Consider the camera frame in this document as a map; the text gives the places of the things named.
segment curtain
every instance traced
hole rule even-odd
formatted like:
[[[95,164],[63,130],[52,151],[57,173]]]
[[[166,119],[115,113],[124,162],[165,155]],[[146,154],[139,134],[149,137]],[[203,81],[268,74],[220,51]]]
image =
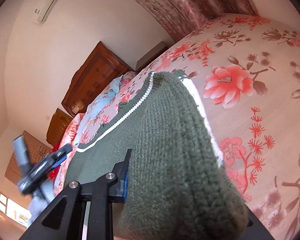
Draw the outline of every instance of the curtain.
[[[135,0],[175,42],[222,13],[257,15],[252,0]]]

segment bedspread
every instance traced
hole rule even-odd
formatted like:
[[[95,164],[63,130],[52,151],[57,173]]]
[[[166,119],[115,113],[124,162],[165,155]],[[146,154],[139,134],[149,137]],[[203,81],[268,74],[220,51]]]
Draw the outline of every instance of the bedspread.
[[[276,240],[300,229],[300,33],[262,17],[225,14],[179,41],[91,120],[81,142],[134,97],[150,71],[193,81],[223,152],[226,173]],[[66,169],[75,150],[61,168]]]

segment headboard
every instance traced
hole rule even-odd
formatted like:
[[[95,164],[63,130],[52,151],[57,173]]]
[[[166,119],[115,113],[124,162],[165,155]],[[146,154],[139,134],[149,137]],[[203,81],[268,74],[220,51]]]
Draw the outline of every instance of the headboard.
[[[72,116],[85,113],[88,105],[116,77],[133,71],[100,41],[74,74],[62,106]]]

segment window pane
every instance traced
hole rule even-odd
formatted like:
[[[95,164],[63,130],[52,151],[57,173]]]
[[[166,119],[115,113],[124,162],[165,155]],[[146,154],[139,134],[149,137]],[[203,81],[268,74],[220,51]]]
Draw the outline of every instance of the window pane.
[[[5,205],[7,204],[7,198],[2,194],[0,194],[0,202],[2,202]]]
[[[5,213],[6,212],[6,207],[2,203],[0,203],[0,210]]]
[[[26,227],[28,225],[28,220],[31,217],[31,213],[29,210],[8,198],[7,216]]]

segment green sweater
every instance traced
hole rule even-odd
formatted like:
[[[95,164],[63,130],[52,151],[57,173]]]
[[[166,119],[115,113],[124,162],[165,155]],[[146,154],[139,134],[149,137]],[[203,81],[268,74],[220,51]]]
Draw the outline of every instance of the green sweater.
[[[65,185],[91,182],[133,149],[127,200],[113,207],[115,236],[232,240],[246,228],[244,203],[216,157],[184,79],[182,71],[150,73],[111,122],[79,145],[68,167]]]

